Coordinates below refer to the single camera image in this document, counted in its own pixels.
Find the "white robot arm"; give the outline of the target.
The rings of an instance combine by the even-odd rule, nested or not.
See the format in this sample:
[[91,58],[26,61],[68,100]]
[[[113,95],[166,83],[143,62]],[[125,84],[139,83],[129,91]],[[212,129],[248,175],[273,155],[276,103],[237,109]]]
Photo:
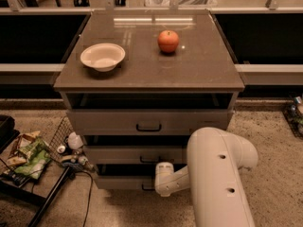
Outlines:
[[155,191],[162,197],[189,189],[196,227],[255,227],[239,171],[258,164],[247,139],[216,128],[201,128],[187,143],[187,165],[155,168]]

